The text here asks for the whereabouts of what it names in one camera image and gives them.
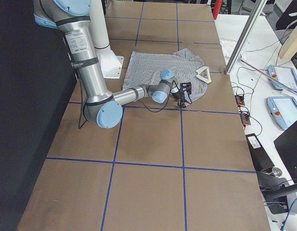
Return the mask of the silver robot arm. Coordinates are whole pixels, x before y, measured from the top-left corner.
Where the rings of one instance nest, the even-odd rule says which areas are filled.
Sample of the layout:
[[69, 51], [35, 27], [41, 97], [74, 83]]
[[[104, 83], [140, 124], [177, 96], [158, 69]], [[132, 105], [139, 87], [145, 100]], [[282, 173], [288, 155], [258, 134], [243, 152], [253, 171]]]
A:
[[180, 83], [170, 69], [161, 71], [158, 85], [141, 84], [112, 93], [108, 90], [104, 73], [121, 67], [121, 62], [110, 48], [100, 0], [36, 0], [35, 22], [44, 27], [62, 31], [70, 51], [71, 65], [78, 73], [86, 92], [81, 104], [82, 115], [102, 128], [113, 128], [123, 116], [122, 106], [151, 97], [157, 103], [166, 103], [173, 96], [180, 108], [191, 103], [191, 83]]

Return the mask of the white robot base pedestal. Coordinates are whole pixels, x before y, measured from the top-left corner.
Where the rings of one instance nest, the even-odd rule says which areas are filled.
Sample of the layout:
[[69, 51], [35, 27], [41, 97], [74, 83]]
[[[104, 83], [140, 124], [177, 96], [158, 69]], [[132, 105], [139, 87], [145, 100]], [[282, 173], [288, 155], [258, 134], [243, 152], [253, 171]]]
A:
[[124, 57], [117, 56], [110, 47], [101, 0], [92, 0], [90, 33], [104, 78], [119, 79]]

